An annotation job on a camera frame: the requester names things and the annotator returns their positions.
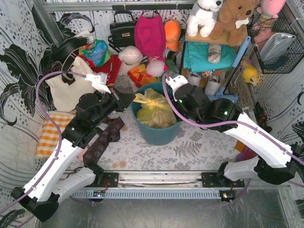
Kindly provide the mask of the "yellow plastic trash bag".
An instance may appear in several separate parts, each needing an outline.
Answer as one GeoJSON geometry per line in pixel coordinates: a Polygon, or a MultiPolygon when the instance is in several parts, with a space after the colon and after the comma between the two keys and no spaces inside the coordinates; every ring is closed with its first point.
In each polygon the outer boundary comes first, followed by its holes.
{"type": "Polygon", "coordinates": [[[134,102],[141,105],[137,120],[150,128],[163,129],[177,123],[166,97],[152,88],[145,89],[144,94],[136,93],[134,102]]]}

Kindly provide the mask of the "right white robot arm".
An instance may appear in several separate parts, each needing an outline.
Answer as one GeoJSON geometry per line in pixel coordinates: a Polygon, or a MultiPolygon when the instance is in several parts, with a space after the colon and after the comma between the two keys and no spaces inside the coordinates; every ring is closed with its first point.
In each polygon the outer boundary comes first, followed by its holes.
{"type": "Polygon", "coordinates": [[[172,85],[178,117],[193,126],[224,133],[253,150],[256,155],[244,161],[224,162],[218,170],[219,181],[259,178],[279,185],[291,181],[297,165],[303,165],[297,145],[287,145],[254,123],[234,102],[221,98],[210,101],[203,91],[188,82],[172,85]]]}

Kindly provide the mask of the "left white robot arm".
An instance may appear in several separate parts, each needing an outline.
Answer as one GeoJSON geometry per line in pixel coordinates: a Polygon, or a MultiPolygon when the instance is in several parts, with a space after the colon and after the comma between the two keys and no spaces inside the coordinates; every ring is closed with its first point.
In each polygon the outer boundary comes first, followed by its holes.
{"type": "Polygon", "coordinates": [[[11,196],[38,220],[45,222],[57,211],[61,202],[79,189],[91,184],[105,184],[104,169],[92,158],[71,177],[60,177],[81,151],[97,135],[99,124],[113,111],[124,111],[135,94],[121,93],[113,87],[109,92],[87,93],[79,98],[76,115],[60,133],[58,145],[40,171],[24,187],[15,187],[11,196]]]}

